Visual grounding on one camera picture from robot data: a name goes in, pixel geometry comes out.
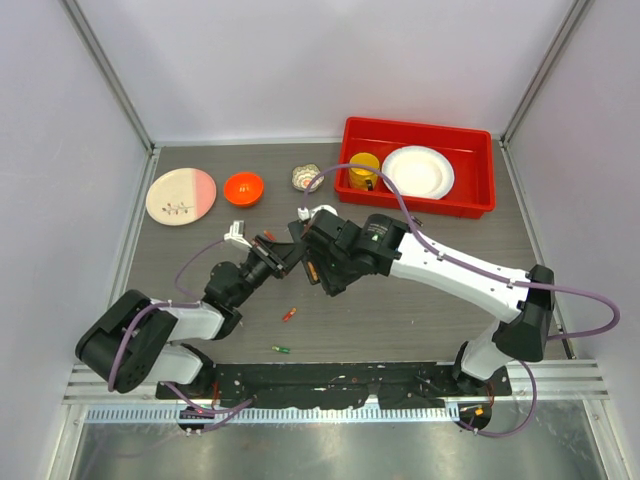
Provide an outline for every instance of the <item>gray wooden table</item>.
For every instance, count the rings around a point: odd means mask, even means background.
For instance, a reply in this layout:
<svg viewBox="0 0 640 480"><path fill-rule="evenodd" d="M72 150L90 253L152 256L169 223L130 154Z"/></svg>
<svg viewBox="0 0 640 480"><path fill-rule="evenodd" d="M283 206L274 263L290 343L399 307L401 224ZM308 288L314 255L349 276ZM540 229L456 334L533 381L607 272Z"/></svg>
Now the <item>gray wooden table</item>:
<svg viewBox="0 0 640 480"><path fill-rule="evenodd" d="M271 231L289 241L288 222L296 219L302 194L291 187L291 170L315 163L337 163L339 144L289 144L163 148L156 176L181 167L208 172L218 199L201 220L167 227L145 218L129 277L129 288L155 298L186 300L173 278L193 253L244 219L247 237ZM529 269L535 264L515 194L498 148L494 149L497 207L480 220L417 213L423 230L435 240L490 262ZM224 182L239 171L258 173L265 182L261 202L238 209L222 195ZM310 196L310 206L333 204L338 214L362 224L371 213L401 218L398 210L339 203L332 179ZM185 273L182 285L201 293L216 262L243 261L229 245L204 254ZM292 307L296 315L283 323ZM217 362L346 362L453 360L460 345L492 321L478 307L426 285L381 276L362 278L343 294L329 298L310 286L298 266L285 280L269 279L240 308L243 327L217 342L194 341ZM271 350L286 346L290 355ZM565 358L559 343L547 347L548 359Z"/></svg>

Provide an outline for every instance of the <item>gray floor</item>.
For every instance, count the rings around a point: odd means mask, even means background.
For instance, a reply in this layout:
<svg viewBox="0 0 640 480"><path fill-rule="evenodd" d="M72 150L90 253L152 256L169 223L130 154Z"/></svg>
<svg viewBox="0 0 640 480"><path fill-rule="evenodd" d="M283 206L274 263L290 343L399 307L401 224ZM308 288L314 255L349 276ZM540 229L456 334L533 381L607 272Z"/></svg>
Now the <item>gray floor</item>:
<svg viewBox="0 0 640 480"><path fill-rule="evenodd" d="M498 403L491 430L529 409ZM86 425L74 480L597 480L605 479L582 402L541 402L506 440L453 423L230 425L178 438L161 425ZM126 454L133 458L122 458Z"/></svg>
<svg viewBox="0 0 640 480"><path fill-rule="evenodd" d="M208 172L218 186L212 210L198 222L166 227L145 218L129 277L129 287L156 298L185 300L173 278L193 253L222 237L234 219L244 219L247 236L270 230L289 240L286 224L296 218L302 194L291 187L291 170L306 163L321 168L337 162L338 144L248 145L163 148L156 176L180 167ZM418 213L434 239L490 262L529 269L534 255L499 148L494 149L497 207L480 220ZM265 181L262 201L238 209L222 195L224 182L239 171L254 171ZM310 197L310 206L333 204L340 216L359 224L383 211L397 210L341 204L332 179ZM182 284L202 292L213 265L239 262L244 255L224 245L207 252L184 275ZM282 316L292 307L288 323ZM194 342L217 362L342 362L453 360L460 345L477 336L491 318L474 305L415 282L367 277L335 298L311 287L301 267L285 280L268 280L241 308L244 326L225 340ZM291 349L283 356L272 345ZM559 343L547 346L548 359L566 358Z"/></svg>

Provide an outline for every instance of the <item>white plate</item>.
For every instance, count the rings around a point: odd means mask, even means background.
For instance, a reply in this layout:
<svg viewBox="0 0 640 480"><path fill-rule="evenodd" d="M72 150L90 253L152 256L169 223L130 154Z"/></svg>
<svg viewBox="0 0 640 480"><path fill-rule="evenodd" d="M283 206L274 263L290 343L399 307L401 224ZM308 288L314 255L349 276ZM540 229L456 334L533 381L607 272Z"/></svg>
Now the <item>white plate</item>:
<svg viewBox="0 0 640 480"><path fill-rule="evenodd" d="M216 183L206 172L179 168L158 178L147 192L147 212L163 225L186 225L202 218L216 199Z"/></svg>
<svg viewBox="0 0 640 480"><path fill-rule="evenodd" d="M427 147L403 147L389 154L382 173L408 197L440 199L453 188L455 175L449 160Z"/></svg>

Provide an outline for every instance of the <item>red marker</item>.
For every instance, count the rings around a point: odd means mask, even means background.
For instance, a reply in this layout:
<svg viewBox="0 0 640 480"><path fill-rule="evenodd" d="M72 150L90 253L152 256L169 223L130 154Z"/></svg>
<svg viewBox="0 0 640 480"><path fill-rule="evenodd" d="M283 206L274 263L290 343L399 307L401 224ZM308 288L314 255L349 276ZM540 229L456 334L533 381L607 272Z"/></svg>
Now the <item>red marker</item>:
<svg viewBox="0 0 640 480"><path fill-rule="evenodd" d="M282 317L282 321L283 322L288 322L289 319L291 317L293 317L295 315L295 313L297 312L297 309L294 307L291 310L289 310L289 313L287 313L284 317Z"/></svg>

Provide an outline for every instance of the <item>patterned small bowl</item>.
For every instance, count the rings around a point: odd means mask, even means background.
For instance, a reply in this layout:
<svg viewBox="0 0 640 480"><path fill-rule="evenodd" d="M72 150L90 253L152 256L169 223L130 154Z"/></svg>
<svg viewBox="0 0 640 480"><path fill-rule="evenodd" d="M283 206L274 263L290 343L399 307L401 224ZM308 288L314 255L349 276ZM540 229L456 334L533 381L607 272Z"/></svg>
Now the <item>patterned small bowl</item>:
<svg viewBox="0 0 640 480"><path fill-rule="evenodd" d="M293 188L296 190L300 190L301 192L307 188L307 185L313 180L317 174L320 173L320 169L317 165L310 163L308 165L302 165L300 167L296 167L293 169L293 174L291 176L291 184ZM316 183L311 187L311 192L315 192L320 185L324 182L324 177L320 178L316 181Z"/></svg>

